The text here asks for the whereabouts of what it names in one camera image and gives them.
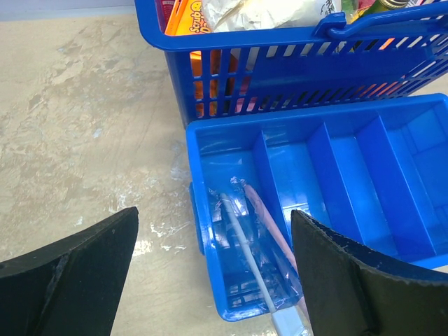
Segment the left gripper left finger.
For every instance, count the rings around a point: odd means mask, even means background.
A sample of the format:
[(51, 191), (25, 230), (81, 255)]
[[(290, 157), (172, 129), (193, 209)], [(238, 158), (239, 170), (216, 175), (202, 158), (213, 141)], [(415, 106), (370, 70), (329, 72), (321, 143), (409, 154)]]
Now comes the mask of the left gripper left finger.
[(1, 262), (2, 335), (110, 335), (139, 230), (135, 206)]

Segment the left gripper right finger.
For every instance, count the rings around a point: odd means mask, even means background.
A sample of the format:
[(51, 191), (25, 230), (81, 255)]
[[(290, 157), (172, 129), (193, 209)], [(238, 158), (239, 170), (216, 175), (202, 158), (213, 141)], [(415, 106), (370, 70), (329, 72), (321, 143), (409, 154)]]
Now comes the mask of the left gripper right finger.
[(303, 211), (290, 217), (315, 335), (447, 334), (447, 274), (372, 250)]

